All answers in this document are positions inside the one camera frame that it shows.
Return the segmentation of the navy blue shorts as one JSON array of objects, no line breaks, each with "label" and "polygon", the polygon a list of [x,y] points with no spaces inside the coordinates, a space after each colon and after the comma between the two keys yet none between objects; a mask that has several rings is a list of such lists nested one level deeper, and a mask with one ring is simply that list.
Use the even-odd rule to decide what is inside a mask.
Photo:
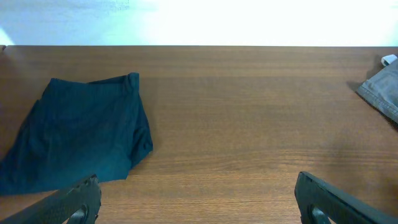
[{"label": "navy blue shorts", "polygon": [[1,161],[1,194],[125,179],[152,150],[139,74],[89,83],[53,78]]}]

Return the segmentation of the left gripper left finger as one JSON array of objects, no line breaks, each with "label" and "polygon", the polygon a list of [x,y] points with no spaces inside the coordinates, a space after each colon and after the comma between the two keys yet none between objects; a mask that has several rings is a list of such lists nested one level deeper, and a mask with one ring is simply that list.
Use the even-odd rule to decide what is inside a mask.
[{"label": "left gripper left finger", "polygon": [[79,223],[94,224],[101,206],[96,175],[86,177],[4,219],[2,224]]}]

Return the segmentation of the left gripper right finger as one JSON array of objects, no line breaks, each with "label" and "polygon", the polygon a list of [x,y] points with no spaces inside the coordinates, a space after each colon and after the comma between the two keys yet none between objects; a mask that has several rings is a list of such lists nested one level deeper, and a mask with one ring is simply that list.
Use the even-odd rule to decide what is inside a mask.
[{"label": "left gripper right finger", "polygon": [[301,171],[294,195],[302,223],[397,223],[389,216],[314,175]]}]

